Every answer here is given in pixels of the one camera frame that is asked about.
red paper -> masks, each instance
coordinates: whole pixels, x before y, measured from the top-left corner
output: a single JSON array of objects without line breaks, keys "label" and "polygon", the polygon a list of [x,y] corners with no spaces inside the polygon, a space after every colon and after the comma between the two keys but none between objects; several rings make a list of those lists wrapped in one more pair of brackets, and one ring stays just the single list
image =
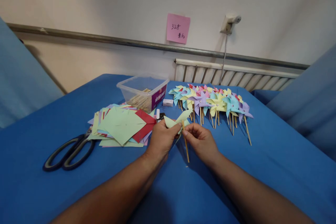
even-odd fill
[{"label": "red paper", "polygon": [[141,130],[132,136],[133,139],[139,143],[142,138],[144,138],[151,130],[153,130],[153,127],[156,124],[156,120],[143,110],[138,110],[135,114],[146,123],[146,125],[142,127]]}]

white radiator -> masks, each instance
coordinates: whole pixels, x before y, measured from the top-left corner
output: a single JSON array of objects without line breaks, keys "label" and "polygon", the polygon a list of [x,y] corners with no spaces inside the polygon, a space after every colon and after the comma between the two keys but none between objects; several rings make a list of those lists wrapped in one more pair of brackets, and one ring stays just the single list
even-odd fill
[{"label": "white radiator", "polygon": [[175,59],[175,80],[212,85],[239,86],[247,91],[254,89],[283,90],[299,74],[224,65],[202,61]]}]

clear plastic container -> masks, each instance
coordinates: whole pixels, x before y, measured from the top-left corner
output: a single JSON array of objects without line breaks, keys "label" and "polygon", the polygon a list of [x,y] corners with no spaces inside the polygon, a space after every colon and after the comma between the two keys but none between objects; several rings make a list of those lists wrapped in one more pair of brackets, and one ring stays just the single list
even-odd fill
[{"label": "clear plastic container", "polygon": [[121,81],[117,87],[121,89],[127,104],[150,113],[164,99],[169,79],[154,76],[134,76]]}]

power cord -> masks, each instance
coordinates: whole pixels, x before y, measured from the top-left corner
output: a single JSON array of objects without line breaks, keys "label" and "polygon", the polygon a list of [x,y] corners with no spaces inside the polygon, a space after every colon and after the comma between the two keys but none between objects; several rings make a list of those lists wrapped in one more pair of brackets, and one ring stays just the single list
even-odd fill
[{"label": "power cord", "polygon": [[222,85],[222,81],[223,81],[223,73],[224,73],[224,61],[226,58],[226,44],[228,42],[228,35],[226,34],[225,36],[225,47],[224,47],[224,59],[223,59],[223,66],[222,66],[222,74],[220,75],[220,80],[219,80],[219,85]]}]

black scissors handle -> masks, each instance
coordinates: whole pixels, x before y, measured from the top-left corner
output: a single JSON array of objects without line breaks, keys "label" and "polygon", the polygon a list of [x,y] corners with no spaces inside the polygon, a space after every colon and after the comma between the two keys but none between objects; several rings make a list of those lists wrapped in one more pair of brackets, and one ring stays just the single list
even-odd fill
[{"label": "black scissors handle", "polygon": [[[87,151],[87,153],[84,155],[84,157],[82,157],[80,160],[78,160],[76,163],[74,164],[70,164],[71,161],[77,156],[77,154],[83,149],[84,145],[87,142],[91,142],[90,148]],[[80,166],[91,154],[91,152],[93,151],[93,148],[95,147],[95,141],[94,140],[87,140],[86,138],[84,138],[84,140],[82,140],[77,147],[75,148],[75,150],[71,153],[71,155],[64,161],[63,163],[63,169],[64,170],[73,170],[76,169],[78,166]]]},{"label": "black scissors handle", "polygon": [[[71,161],[75,158],[75,156],[82,150],[82,148],[84,147],[84,145],[87,142],[91,142],[90,145],[90,149],[88,150],[88,152],[84,155],[84,157],[82,157],[79,161],[77,161],[74,164],[70,164]],[[52,161],[54,160],[54,158],[68,145],[75,143],[68,151],[67,153],[62,157],[62,159],[55,165],[51,165]],[[51,171],[55,171],[59,168],[63,168],[64,170],[73,170],[76,169],[78,166],[80,166],[87,158],[88,156],[91,154],[91,152],[93,151],[93,148],[95,147],[95,142],[92,140],[87,140],[85,135],[79,135],[76,138],[71,139],[70,141],[64,143],[62,146],[60,146],[57,150],[54,151],[54,153],[52,153],[50,155],[50,157],[48,157],[48,159],[45,161],[42,169],[46,172],[51,172]]]}]

